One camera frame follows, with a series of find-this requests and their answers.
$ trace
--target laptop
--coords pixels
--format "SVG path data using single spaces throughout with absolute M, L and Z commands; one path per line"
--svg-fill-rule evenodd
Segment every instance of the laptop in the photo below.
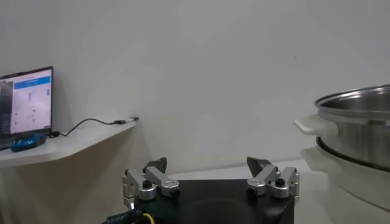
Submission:
M 53 67 L 0 77 L 0 150 L 29 133 L 52 131 Z

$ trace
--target white pot handle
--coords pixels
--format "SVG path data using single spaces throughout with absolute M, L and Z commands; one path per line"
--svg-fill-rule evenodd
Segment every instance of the white pot handle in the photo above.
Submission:
M 337 125 L 314 114 L 303 119 L 294 120 L 294 124 L 305 135 L 336 137 L 339 134 Z
M 341 173 L 341 168 L 335 159 L 322 153 L 318 146 L 303 149 L 300 154 L 312 171 L 321 171 L 333 175 Z

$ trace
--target wall-mounted shelf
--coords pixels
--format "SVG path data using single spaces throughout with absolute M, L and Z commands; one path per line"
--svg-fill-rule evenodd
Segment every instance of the wall-mounted shelf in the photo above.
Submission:
M 79 128 L 68 137 L 48 138 L 46 143 L 22 152 L 10 149 L 0 151 L 0 167 L 21 166 L 61 159 L 95 145 L 105 139 L 135 126 L 135 122 L 123 125 L 98 125 Z

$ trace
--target white wall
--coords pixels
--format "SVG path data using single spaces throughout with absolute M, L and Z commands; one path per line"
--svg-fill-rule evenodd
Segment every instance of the white wall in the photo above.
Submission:
M 313 100 L 390 72 L 386 0 L 2 0 L 0 19 L 0 74 L 55 66 L 58 129 L 140 116 L 137 139 L 114 145 L 131 148 L 119 177 L 150 157 L 171 172 L 297 158 L 313 138 L 292 121 Z

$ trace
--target cooking pot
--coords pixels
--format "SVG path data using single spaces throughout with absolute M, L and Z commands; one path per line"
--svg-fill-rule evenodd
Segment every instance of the cooking pot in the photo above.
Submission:
M 390 85 L 353 89 L 315 101 L 315 115 L 294 121 L 346 160 L 390 171 Z

